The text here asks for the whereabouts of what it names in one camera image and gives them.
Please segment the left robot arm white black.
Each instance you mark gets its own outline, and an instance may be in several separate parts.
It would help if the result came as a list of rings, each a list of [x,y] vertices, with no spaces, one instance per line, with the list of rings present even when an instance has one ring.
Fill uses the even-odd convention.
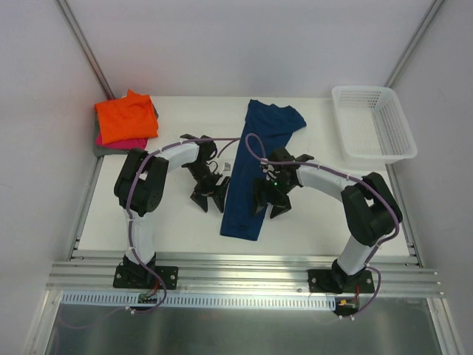
[[[230,178],[212,172],[208,166],[217,156],[217,141],[206,135],[182,135],[178,142],[157,151],[132,149],[126,156],[114,195],[123,208],[128,229],[121,274],[129,274],[137,286],[147,287],[154,282],[156,257],[151,213],[160,205],[169,172],[187,169],[196,181],[191,200],[207,212],[211,198],[219,212],[224,212]]]

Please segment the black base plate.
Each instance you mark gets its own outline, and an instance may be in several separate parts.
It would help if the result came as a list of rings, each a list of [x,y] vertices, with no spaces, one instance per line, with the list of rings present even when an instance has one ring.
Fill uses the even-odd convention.
[[[331,269],[317,268],[309,269],[307,276],[310,293],[373,294],[375,291],[372,272],[366,269],[355,275],[338,277]]]
[[[178,267],[149,265],[149,268],[160,277],[168,290],[175,290],[177,288]],[[144,267],[134,263],[130,265],[121,263],[115,269],[112,286],[114,288],[144,290],[153,289],[158,282],[158,279]]]

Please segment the pink folded t-shirt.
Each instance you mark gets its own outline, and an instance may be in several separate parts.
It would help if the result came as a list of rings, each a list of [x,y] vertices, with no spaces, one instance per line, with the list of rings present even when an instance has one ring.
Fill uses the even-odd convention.
[[[148,138],[133,138],[121,141],[115,141],[111,143],[104,143],[101,133],[95,139],[95,143],[99,147],[107,149],[117,149],[117,150],[130,150],[134,148],[145,149],[148,143]]]

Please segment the orange folded t-shirt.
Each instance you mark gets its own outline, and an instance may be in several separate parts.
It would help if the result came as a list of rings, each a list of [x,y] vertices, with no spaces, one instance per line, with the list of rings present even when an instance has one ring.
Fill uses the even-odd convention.
[[[104,144],[158,136],[158,115],[150,95],[129,89],[126,96],[97,103],[94,109]]]

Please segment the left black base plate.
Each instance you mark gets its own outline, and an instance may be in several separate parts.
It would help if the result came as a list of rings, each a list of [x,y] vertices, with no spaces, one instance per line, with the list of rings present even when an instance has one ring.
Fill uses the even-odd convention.
[[[149,265],[149,268],[160,277],[168,290],[175,290],[177,288],[178,267]],[[115,269],[112,286],[114,288],[144,290],[153,289],[158,282],[158,279],[144,267],[134,263],[130,265],[121,263]]]

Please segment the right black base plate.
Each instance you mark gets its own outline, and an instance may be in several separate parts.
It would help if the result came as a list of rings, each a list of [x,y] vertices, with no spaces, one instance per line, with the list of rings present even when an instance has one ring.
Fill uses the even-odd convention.
[[[366,269],[355,275],[338,277],[331,269],[317,268],[309,269],[307,276],[310,293],[373,294],[375,291],[372,272]]]

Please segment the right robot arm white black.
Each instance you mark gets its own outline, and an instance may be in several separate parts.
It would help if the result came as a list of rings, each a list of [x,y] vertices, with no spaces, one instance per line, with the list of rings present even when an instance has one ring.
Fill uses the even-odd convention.
[[[341,202],[350,232],[344,250],[316,287],[340,294],[349,291],[385,240],[400,230],[401,210],[384,178],[371,172],[349,175],[320,164],[310,155],[292,156],[286,149],[275,150],[260,161],[261,177],[253,181],[253,213],[271,207],[270,217],[289,212],[289,193],[296,187],[311,188]]]

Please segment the grey folded t-shirt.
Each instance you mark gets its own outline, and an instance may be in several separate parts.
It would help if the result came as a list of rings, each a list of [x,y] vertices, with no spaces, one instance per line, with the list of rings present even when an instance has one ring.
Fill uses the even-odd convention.
[[[133,118],[129,118],[127,121],[120,119],[118,121],[120,124],[121,131],[118,133],[119,138],[123,140],[133,139],[133,138],[156,138],[158,130],[157,114],[152,109],[152,112],[144,112]],[[117,150],[117,149],[107,149],[99,147],[95,143],[95,139],[99,133],[101,133],[101,127],[99,122],[99,114],[95,111],[95,121],[94,121],[94,135],[93,135],[93,145],[92,150],[96,157],[103,157],[106,155],[126,155],[129,150]]]

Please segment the white plastic basket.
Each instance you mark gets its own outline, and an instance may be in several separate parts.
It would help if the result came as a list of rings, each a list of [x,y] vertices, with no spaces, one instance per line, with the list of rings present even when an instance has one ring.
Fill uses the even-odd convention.
[[[336,86],[331,94],[341,152],[346,162],[374,166],[417,156],[409,123],[393,89]]]

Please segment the aluminium mounting rail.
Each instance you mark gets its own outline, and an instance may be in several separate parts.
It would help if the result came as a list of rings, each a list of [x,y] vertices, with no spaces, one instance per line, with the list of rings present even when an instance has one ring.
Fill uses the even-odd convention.
[[[329,268],[332,256],[271,256],[162,252],[161,266],[178,268],[177,290],[220,294],[307,294],[307,272]],[[79,251],[70,260],[55,261],[48,289],[109,290],[120,253]],[[442,298],[440,274],[423,268],[415,257],[375,257],[372,267],[381,272],[382,297]]]

